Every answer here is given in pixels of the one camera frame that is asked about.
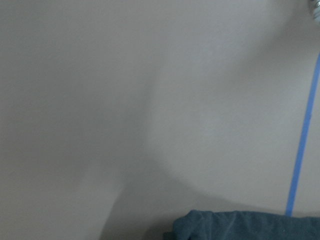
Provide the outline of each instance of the blue stripe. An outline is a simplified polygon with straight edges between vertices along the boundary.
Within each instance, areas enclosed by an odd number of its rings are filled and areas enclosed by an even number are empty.
[[[304,121],[303,121],[300,143],[299,143],[299,147],[298,147],[298,152],[296,154],[293,176],[292,176],[292,180],[291,180],[291,187],[290,187],[290,192],[289,192],[288,201],[287,201],[286,210],[285,210],[285,215],[287,215],[287,216],[292,216],[292,212],[293,212],[294,205],[295,205],[297,188],[298,188],[298,183],[299,183],[299,176],[300,176],[301,166],[302,166],[302,162],[304,159],[304,153],[305,153],[305,149],[306,149],[306,143],[307,143],[307,138],[308,138],[312,110],[313,110],[313,106],[314,106],[314,102],[315,102],[317,86],[318,86],[318,81],[319,81],[319,75],[320,75],[320,54],[318,56],[318,59],[316,61],[316,65],[315,65],[315,69],[314,69],[313,80],[312,80],[312,84],[311,84],[308,103],[307,103]]]

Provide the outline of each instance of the metal object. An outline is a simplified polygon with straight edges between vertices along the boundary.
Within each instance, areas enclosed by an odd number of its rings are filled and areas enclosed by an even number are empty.
[[[309,9],[314,21],[320,25],[320,0],[308,0]]]

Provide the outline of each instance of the dark green fabric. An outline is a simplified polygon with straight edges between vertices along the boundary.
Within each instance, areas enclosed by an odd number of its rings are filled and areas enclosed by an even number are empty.
[[[320,240],[320,218],[252,211],[192,210],[164,240]]]

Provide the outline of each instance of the gray wall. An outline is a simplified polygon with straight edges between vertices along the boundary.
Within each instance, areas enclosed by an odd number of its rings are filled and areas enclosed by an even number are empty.
[[[0,238],[161,239],[286,207],[320,28],[298,0],[0,3]],[[320,216],[320,94],[296,216]]]

